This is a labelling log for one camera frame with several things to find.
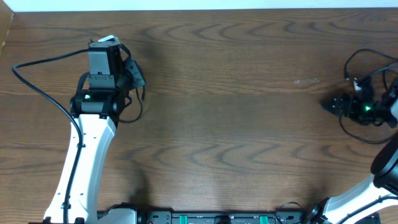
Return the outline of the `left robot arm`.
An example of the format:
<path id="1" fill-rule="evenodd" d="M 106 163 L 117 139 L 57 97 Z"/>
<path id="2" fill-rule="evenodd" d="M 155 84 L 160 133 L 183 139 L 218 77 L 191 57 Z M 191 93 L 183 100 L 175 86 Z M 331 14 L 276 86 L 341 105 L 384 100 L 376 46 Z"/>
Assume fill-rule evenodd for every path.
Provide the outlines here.
<path id="1" fill-rule="evenodd" d="M 56 193 L 44 223 L 95 223 L 97 199 L 108 147 L 120 115 L 132 102 L 129 92 L 145 85 L 128 48 L 113 36 L 88 46 L 89 71 L 70 100 L 70 143 Z"/>

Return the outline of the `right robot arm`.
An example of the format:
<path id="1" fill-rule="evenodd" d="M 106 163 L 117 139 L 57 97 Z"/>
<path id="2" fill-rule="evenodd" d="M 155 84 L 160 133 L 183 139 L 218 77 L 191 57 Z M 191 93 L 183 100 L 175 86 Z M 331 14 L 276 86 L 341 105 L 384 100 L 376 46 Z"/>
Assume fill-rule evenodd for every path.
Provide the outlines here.
<path id="1" fill-rule="evenodd" d="M 381 101 L 342 93 L 322 101 L 325 110 L 339 122 L 347 117 L 362 125 L 371 122 L 397 126 L 397 93 L 389 91 Z M 397 205 L 397 135 L 374 158 L 371 175 L 345 193 L 325 198 L 311 211 L 305 223 L 356 223 L 373 213 Z"/>

